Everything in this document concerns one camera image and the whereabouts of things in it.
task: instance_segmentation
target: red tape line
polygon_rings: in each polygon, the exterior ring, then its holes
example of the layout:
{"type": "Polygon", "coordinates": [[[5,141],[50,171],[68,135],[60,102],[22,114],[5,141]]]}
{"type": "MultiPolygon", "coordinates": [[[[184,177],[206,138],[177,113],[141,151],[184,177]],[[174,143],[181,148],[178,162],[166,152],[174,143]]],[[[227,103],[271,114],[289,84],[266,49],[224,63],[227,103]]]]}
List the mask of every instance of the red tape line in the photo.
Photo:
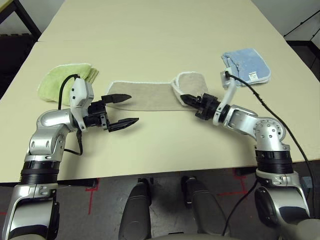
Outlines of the red tape line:
{"type": "Polygon", "coordinates": [[[90,192],[88,215],[91,214],[92,202],[93,202],[93,199],[94,199],[94,192],[98,191],[98,189],[99,189],[99,178],[97,178],[97,184],[96,184],[95,187],[91,187],[91,188],[86,188],[85,189],[86,192],[90,192]]]}
{"type": "Polygon", "coordinates": [[[229,196],[229,195],[236,195],[236,194],[245,195],[245,194],[248,193],[248,190],[247,190],[245,182],[244,182],[244,179],[246,179],[247,177],[246,176],[237,176],[235,168],[232,168],[232,175],[233,175],[234,179],[239,179],[240,180],[242,191],[222,192],[222,193],[218,193],[217,194],[218,196],[229,196]]]}

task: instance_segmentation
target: blue towel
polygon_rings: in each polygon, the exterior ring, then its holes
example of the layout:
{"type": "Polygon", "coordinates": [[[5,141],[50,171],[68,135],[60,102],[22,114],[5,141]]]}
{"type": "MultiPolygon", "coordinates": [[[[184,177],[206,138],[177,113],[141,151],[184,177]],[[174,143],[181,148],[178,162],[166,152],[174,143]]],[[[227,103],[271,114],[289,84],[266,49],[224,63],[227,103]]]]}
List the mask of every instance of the blue towel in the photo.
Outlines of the blue towel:
{"type": "MultiPolygon", "coordinates": [[[[270,80],[270,68],[254,48],[227,51],[222,55],[222,59],[226,67],[231,68],[232,75],[248,84],[266,83],[270,80]]],[[[236,81],[236,84],[244,86],[239,81],[236,81]]]]}

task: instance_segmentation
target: wall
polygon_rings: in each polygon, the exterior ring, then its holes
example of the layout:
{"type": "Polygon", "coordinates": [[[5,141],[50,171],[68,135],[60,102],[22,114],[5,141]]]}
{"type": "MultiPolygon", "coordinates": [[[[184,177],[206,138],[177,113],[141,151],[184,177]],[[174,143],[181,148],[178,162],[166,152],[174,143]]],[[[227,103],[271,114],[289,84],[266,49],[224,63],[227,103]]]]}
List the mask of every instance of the wall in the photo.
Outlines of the wall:
{"type": "MultiPolygon", "coordinates": [[[[55,16],[64,0],[20,0],[27,13],[43,32],[55,16]]],[[[20,18],[13,12],[0,24],[0,34],[30,33],[20,18]]]]}
{"type": "MultiPolygon", "coordinates": [[[[269,22],[284,35],[315,12],[320,0],[252,0],[269,22]]],[[[320,12],[285,37],[286,40],[310,40],[320,28],[320,12]]],[[[320,31],[312,39],[320,48],[320,31]]]]}

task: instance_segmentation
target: table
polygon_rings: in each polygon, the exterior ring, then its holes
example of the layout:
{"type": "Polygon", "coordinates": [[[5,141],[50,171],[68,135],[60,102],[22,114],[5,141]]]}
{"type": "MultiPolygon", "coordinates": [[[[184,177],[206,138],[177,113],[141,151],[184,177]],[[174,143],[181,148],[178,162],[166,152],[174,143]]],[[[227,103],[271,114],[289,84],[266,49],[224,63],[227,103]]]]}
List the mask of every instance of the table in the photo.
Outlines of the table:
{"type": "MultiPolygon", "coordinates": [[[[95,101],[112,81],[169,82],[183,71],[204,74],[209,93],[221,98],[225,93],[220,81],[220,71],[225,67],[221,55],[242,48],[255,48],[271,69],[270,82],[254,88],[291,127],[308,158],[320,158],[319,82],[250,1],[76,2],[79,4],[66,1],[62,5],[0,100],[0,182],[19,179],[38,116],[57,107],[37,97],[39,83],[55,66],[91,63],[97,68],[100,72],[93,83],[95,101]],[[61,19],[67,17],[71,3],[73,12],[62,26],[61,19]],[[66,31],[76,22],[73,16],[80,16],[79,27],[66,31]],[[103,24],[96,21],[101,18],[105,18],[103,24]]],[[[270,117],[246,88],[237,91],[232,104],[270,117]]],[[[83,156],[64,153],[59,180],[256,164],[253,139],[215,127],[190,111],[108,107],[107,112],[112,122],[134,117],[140,120],[111,133],[89,129],[82,138],[83,156]]],[[[302,161],[291,138],[287,136],[284,142],[291,145],[292,160],[302,161]]],[[[68,135],[66,148],[78,149],[74,134],[68,135]]]]}

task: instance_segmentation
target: floor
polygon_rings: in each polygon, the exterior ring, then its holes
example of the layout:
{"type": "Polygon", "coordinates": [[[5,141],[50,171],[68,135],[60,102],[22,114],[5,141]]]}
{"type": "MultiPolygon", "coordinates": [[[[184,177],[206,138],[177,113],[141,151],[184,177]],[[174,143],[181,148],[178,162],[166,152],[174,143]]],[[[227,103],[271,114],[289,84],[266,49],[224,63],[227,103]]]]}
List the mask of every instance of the floor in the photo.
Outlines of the floor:
{"type": "Polygon", "coordinates": [[[310,51],[307,46],[291,47],[320,81],[320,60],[316,58],[316,56],[310,51]]]}
{"type": "MultiPolygon", "coordinates": [[[[18,56],[12,58],[13,65],[5,67],[1,64],[0,98],[18,72],[31,47],[32,43],[28,42],[24,50],[19,50],[18,56]]],[[[11,48],[11,57],[17,49],[11,48]]],[[[315,56],[306,47],[296,46],[293,49],[308,67],[312,66],[311,70],[320,80],[319,60],[315,60],[315,56]]],[[[318,173],[320,163],[315,162],[312,165],[318,173]]],[[[294,167],[301,176],[308,176],[304,163],[297,163],[294,167]]],[[[216,169],[101,178],[98,187],[94,189],[61,186],[57,193],[57,199],[60,202],[60,228],[57,239],[117,239],[127,197],[138,177],[154,177],[154,184],[151,185],[153,199],[150,207],[152,237],[175,232],[196,233],[197,227],[192,210],[185,208],[180,190],[180,179],[184,175],[196,176],[203,181],[216,196],[226,215],[255,181],[253,174],[238,177],[232,169],[216,169]]],[[[11,193],[11,187],[0,187],[0,229],[3,227],[11,193]]],[[[253,194],[236,210],[230,221],[230,227],[232,236],[243,240],[275,240],[278,236],[275,230],[264,226],[259,221],[253,194]]]]}
{"type": "Polygon", "coordinates": [[[35,42],[29,34],[0,35],[0,99],[26,60],[35,42]]]}

